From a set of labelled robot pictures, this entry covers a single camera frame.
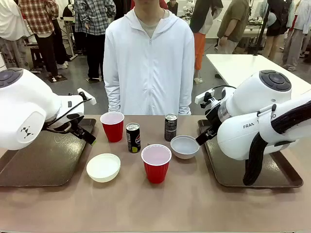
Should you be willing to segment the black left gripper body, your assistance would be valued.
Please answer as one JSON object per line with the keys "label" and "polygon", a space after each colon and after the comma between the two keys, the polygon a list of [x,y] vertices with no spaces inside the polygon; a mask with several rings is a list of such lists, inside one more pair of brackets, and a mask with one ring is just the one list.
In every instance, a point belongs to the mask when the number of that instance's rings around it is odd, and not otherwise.
{"label": "black left gripper body", "polygon": [[75,136],[83,135],[83,129],[79,126],[84,116],[77,113],[66,114],[59,118],[46,123],[46,131],[52,133],[67,134],[71,133]]}

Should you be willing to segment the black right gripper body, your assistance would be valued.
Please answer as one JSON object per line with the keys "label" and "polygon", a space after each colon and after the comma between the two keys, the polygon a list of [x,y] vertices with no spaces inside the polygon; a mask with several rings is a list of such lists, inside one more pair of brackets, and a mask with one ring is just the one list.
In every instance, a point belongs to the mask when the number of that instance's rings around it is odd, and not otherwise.
{"label": "black right gripper body", "polygon": [[206,118],[209,121],[210,127],[208,129],[208,135],[215,136],[218,128],[221,125],[221,121],[218,116],[218,109],[220,106],[214,106],[212,109],[206,110]]}

